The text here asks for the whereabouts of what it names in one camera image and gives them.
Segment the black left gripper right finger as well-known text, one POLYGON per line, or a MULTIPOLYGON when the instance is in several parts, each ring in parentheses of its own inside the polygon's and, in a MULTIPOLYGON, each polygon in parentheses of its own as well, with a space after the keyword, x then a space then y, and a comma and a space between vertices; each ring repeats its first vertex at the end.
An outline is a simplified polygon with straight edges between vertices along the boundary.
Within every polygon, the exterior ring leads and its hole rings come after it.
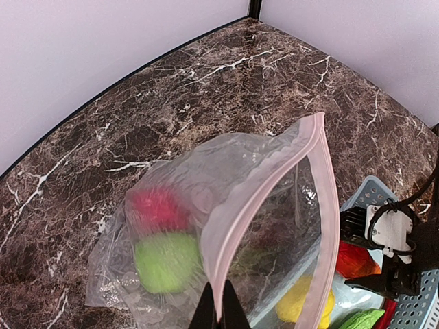
POLYGON ((220 329, 250 329, 246 314, 230 280, 226 280, 222 297, 220 329))

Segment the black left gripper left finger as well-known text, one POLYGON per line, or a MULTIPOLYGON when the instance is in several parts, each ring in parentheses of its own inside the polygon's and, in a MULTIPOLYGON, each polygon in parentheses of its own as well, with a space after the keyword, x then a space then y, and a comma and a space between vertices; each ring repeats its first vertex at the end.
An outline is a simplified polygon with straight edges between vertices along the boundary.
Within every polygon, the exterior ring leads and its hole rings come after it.
POLYGON ((213 290, 210 283, 207 282, 189 324, 189 329, 217 329, 219 326, 213 300, 213 290))

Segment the bright red toy pepper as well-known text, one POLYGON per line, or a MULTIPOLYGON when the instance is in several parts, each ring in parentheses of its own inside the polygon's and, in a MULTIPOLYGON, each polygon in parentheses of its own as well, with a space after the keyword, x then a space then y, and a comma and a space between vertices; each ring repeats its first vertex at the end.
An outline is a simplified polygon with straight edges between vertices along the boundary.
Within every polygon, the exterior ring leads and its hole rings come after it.
POLYGON ((125 213, 140 234, 181 231, 189 227, 189 211, 166 188, 129 190, 125 213))

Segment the clear zip top bag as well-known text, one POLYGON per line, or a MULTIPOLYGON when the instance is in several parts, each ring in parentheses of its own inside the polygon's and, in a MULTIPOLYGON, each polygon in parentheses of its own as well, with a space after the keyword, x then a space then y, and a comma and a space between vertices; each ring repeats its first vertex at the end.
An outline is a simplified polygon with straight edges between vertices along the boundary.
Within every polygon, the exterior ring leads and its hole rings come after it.
POLYGON ((130 311, 138 328, 189 328, 207 282, 217 321, 230 280, 250 328, 317 328, 331 301, 340 239, 325 117, 303 117, 278 136, 217 136, 160 161, 129 190, 169 189, 189 211, 173 231, 198 242, 202 271, 180 293, 140 283, 126 193, 88 258, 85 304, 130 311))

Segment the orange red toy pepper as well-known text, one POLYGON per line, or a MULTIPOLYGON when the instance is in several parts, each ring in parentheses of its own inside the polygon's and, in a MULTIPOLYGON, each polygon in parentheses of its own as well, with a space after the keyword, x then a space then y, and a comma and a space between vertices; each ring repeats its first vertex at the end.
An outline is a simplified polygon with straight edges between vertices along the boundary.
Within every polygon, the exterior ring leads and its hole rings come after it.
POLYGON ((335 270, 346 279, 381 274, 367 249, 340 241, 335 270))

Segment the green toy pepper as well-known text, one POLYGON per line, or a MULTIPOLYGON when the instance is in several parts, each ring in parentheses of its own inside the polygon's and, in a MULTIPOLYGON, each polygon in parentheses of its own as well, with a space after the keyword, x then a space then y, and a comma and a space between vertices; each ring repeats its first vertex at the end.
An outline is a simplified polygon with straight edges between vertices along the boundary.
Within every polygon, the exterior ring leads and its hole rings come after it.
POLYGON ((180 293, 202 271, 197 240, 185 233, 157 233, 134 246, 140 283, 149 293, 180 293))

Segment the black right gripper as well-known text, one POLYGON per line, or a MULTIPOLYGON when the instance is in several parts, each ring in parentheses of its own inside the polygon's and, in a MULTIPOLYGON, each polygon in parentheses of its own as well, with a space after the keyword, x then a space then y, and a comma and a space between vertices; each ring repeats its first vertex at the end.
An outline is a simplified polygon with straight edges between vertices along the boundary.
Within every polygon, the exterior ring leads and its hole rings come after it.
POLYGON ((385 257, 382 274, 344 281, 351 288, 367 290, 384 298, 396 300, 400 295, 420 293, 421 273, 438 268, 438 224, 428 221, 417 225, 409 239, 416 244, 412 262, 405 264, 398 256, 385 257))

